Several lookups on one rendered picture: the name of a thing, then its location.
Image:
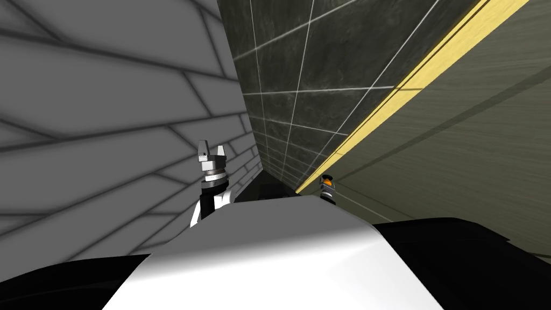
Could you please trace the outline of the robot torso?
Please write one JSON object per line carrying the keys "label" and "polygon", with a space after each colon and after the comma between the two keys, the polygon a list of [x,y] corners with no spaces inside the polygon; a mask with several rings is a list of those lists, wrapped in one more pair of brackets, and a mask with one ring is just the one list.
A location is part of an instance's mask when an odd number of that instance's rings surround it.
{"label": "robot torso", "polygon": [[148,256],[103,310],[443,310],[370,223],[317,196],[230,203]]}

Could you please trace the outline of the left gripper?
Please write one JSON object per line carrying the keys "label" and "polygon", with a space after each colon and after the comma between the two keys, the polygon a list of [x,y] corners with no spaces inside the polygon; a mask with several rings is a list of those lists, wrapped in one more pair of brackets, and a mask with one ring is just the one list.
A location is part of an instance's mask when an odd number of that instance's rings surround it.
{"label": "left gripper", "polygon": [[197,151],[201,170],[205,174],[208,171],[225,170],[227,157],[223,145],[217,147],[216,155],[210,155],[208,142],[206,140],[199,140]]}

